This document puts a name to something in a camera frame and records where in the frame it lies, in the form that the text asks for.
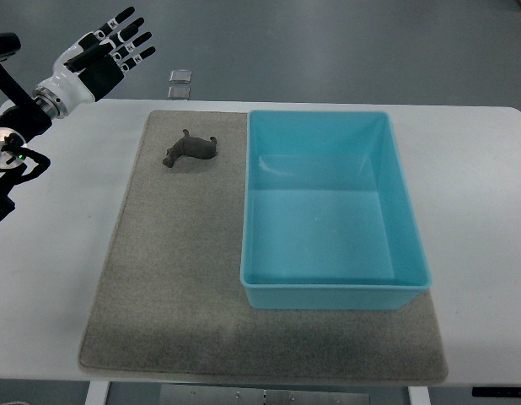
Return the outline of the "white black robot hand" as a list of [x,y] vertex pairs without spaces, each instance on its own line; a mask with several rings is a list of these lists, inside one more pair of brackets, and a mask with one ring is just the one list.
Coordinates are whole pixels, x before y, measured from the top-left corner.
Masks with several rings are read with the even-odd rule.
[[52,75],[33,91],[36,104],[51,118],[62,119],[79,105],[103,99],[125,77],[155,53],[143,45],[152,37],[140,33],[144,19],[127,20],[133,6],[90,31],[66,49],[55,61]]

